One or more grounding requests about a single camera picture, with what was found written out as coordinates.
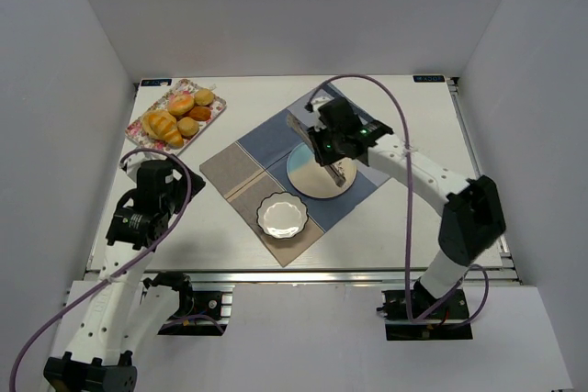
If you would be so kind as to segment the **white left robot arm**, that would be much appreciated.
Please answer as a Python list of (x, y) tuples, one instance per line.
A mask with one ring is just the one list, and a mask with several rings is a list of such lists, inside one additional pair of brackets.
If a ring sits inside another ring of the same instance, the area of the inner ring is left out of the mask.
[(182, 215), (206, 185), (172, 159), (147, 160), (135, 170), (135, 186), (119, 199), (107, 230), (104, 260), (79, 328), (63, 355), (50, 357), (43, 375), (56, 391), (131, 391), (140, 348), (191, 292), (180, 273), (148, 280), (144, 306), (131, 307), (155, 249), (172, 219)]

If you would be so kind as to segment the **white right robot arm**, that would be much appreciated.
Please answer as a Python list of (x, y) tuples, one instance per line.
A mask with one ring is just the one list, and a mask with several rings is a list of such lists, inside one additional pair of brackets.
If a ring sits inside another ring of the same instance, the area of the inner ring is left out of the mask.
[(466, 178), (410, 151), (391, 127), (362, 121), (345, 98), (315, 97), (306, 109), (315, 117), (307, 133), (316, 162), (357, 160), (405, 185), (440, 216), (440, 251), (415, 282), (414, 299), (443, 298), (505, 233), (497, 185), (488, 176)]

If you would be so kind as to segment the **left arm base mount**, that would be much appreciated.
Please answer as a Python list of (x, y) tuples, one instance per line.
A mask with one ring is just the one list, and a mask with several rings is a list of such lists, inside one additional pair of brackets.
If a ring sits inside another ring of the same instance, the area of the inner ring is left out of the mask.
[(152, 287), (170, 287), (178, 299), (178, 310), (159, 330), (159, 335), (221, 336), (231, 314), (232, 295), (219, 290), (195, 288), (190, 277), (182, 273), (159, 273), (142, 281), (141, 299)]

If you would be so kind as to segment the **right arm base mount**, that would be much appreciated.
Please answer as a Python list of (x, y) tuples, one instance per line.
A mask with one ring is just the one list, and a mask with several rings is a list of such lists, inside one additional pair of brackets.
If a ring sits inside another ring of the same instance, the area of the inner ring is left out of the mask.
[(469, 323), (469, 305), (462, 289), (440, 307), (418, 322), (409, 320), (403, 289), (381, 292), (382, 303), (376, 314), (384, 320), (386, 340), (389, 342), (470, 341), (473, 332)]

